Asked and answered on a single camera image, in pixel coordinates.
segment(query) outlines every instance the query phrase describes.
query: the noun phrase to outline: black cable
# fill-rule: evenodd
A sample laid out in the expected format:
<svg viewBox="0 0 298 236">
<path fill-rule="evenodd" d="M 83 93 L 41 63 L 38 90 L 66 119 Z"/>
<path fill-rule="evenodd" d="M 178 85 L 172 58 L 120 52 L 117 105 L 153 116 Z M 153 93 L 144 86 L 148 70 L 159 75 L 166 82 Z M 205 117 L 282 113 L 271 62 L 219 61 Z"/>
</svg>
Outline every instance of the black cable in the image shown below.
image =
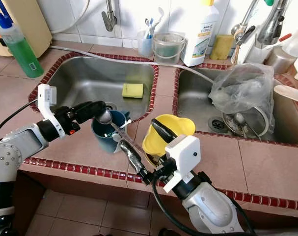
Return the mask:
<svg viewBox="0 0 298 236">
<path fill-rule="evenodd" d="M 29 105 L 31 105 L 33 102 L 36 102 L 37 98 L 28 102 L 27 104 L 25 104 L 24 106 L 22 106 L 21 108 L 19 108 L 18 110 L 16 110 L 13 114 L 11 114 L 10 116 L 8 116 L 1 124 L 0 124 L 0 129 L 10 120 L 12 119 L 16 114 L 18 114 L 20 111 L 22 111 L 24 108 L 28 107 Z"/>
<path fill-rule="evenodd" d="M 253 229 L 251 221 L 248 219 L 248 217 L 247 217 L 246 213 L 244 212 L 244 210 L 242 209 L 242 207 L 234 199 L 232 199 L 230 197 L 228 197 L 228 198 L 232 201 L 232 203 L 236 206 L 237 210 L 240 212 L 240 214 L 245 219 L 245 222 L 247 224 L 249 231 L 253 234 L 256 234 L 255 230 Z"/>
<path fill-rule="evenodd" d="M 191 235 L 191 236 L 222 236 L 222 235 L 227 235 L 227 236 L 256 236 L 256 234 L 253 233 L 225 233 L 225 234 L 207 234 L 207 233 L 201 233 L 198 231 L 195 231 L 193 229 L 188 228 L 187 226 L 183 225 L 180 223 L 164 206 L 162 203 L 157 188 L 156 188 L 156 183 L 158 180 L 158 176 L 154 175 L 152 179 L 152 190 L 153 190 L 153 196 L 155 200 L 157 201 L 159 207 L 163 211 L 163 213 L 167 216 L 167 218 L 174 224 L 176 225 L 179 229 L 184 231 L 185 233 Z"/>
</svg>

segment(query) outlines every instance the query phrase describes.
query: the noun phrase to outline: countertop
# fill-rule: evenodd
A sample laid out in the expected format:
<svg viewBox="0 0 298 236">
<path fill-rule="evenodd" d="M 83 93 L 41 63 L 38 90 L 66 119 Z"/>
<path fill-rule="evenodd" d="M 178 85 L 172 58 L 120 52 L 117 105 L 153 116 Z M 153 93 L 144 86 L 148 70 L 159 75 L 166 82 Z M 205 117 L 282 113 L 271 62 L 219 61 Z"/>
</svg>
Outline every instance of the countertop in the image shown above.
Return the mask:
<svg viewBox="0 0 298 236">
<path fill-rule="evenodd" d="M 62 41 L 56 41 L 54 45 L 95 53 L 139 56 L 129 48 Z M 39 59 L 45 73 L 66 53 L 48 49 Z M 228 61 L 208 58 L 204 62 L 229 65 Z M 173 113 L 175 70 L 160 66 L 152 112 L 129 126 L 129 135 L 140 144 L 152 118 Z M 0 57 L 0 123 L 27 103 L 28 95 L 45 73 L 30 79 L 13 58 Z M 298 81 L 292 79 L 292 83 L 298 88 Z M 1 129 L 0 138 L 13 129 L 41 119 L 39 113 L 27 108 Z M 91 121 L 88 121 L 81 125 L 80 132 L 51 142 L 47 149 L 27 160 L 20 169 L 151 191 L 133 175 L 135 172 L 123 152 L 108 154 L 100 150 L 90 127 Z M 202 155 L 194 170 L 204 171 L 215 187 L 240 200 L 244 208 L 298 216 L 298 210 L 294 210 L 298 209 L 298 147 L 197 133 L 195 136 L 200 139 Z M 148 169 L 153 169 L 147 161 L 143 162 Z"/>
</svg>

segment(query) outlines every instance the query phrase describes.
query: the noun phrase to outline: yellow cup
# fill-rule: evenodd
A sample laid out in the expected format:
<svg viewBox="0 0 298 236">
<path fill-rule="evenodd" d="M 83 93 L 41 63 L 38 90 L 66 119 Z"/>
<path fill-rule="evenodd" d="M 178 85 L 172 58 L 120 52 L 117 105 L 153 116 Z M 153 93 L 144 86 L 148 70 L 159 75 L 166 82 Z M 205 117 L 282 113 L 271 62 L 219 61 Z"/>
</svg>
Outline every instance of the yellow cup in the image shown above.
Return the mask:
<svg viewBox="0 0 298 236">
<path fill-rule="evenodd" d="M 179 118 L 174 115 L 160 115 L 156 119 L 163 125 L 171 129 L 177 136 L 181 134 L 193 135 L 196 129 L 191 119 Z M 150 155 L 163 156 L 167 143 L 158 135 L 156 130 L 150 125 L 144 140 L 142 141 L 143 150 Z"/>
</svg>

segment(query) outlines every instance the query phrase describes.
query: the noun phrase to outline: faucet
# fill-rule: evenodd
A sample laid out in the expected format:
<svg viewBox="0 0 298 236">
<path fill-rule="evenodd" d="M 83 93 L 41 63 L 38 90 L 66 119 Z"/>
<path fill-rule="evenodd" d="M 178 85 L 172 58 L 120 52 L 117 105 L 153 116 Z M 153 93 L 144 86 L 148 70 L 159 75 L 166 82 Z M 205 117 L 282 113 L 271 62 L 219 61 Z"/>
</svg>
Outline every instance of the faucet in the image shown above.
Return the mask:
<svg viewBox="0 0 298 236">
<path fill-rule="evenodd" d="M 251 18 L 252 12 L 253 10 L 256 8 L 257 4 L 258 4 L 259 0 L 252 0 L 242 22 L 240 22 L 239 24 L 235 25 L 232 30 L 231 33 L 236 41 L 236 48 L 234 51 L 234 54 L 231 58 L 231 62 L 233 65 L 235 65 L 237 63 L 238 60 L 238 53 L 239 53 L 239 49 L 240 46 L 245 43 L 245 41 L 247 40 L 247 38 L 251 35 L 251 33 L 255 30 L 255 26 L 250 27 L 247 31 L 247 25 L 249 22 L 249 19 Z M 266 2 L 266 4 L 268 6 L 272 6 L 274 0 L 264 0 Z"/>
<path fill-rule="evenodd" d="M 113 31 L 114 26 L 117 24 L 117 18 L 114 15 L 111 0 L 106 0 L 108 12 L 102 11 L 102 17 L 107 31 Z"/>
<path fill-rule="evenodd" d="M 257 37 L 256 44 L 261 48 L 263 48 L 264 45 L 272 45 L 276 43 L 280 37 L 287 2 L 287 0 L 278 0 L 277 5 L 272 8 L 272 11 Z"/>
<path fill-rule="evenodd" d="M 235 41 L 237 42 L 238 40 L 240 40 L 242 38 L 242 36 L 245 34 L 245 30 L 247 28 L 249 19 L 251 17 L 252 11 L 256 8 L 257 3 L 259 0 L 252 0 L 242 22 L 240 22 L 239 24 L 235 25 L 232 30 L 231 33 L 234 36 Z"/>
</svg>

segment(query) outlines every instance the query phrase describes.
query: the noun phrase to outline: blue mug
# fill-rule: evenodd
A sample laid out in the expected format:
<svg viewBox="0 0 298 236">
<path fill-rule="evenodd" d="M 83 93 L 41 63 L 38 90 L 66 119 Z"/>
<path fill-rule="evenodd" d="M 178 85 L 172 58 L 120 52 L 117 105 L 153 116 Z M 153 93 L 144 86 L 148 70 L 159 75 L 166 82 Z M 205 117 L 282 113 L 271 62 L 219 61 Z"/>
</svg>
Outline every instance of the blue mug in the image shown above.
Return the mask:
<svg viewBox="0 0 298 236">
<path fill-rule="evenodd" d="M 116 124 L 118 127 L 122 126 L 125 121 L 129 118 L 130 112 L 127 111 L 109 111 L 112 116 L 112 122 Z M 91 125 L 92 131 L 95 135 L 95 137 L 99 141 L 99 146 L 101 147 L 102 150 L 109 152 L 109 153 L 114 153 L 118 142 L 116 142 L 112 136 L 110 137 L 105 137 L 105 134 L 110 134 L 115 131 L 113 126 L 111 124 L 101 124 L 99 123 L 96 119 L 92 121 Z"/>
</svg>

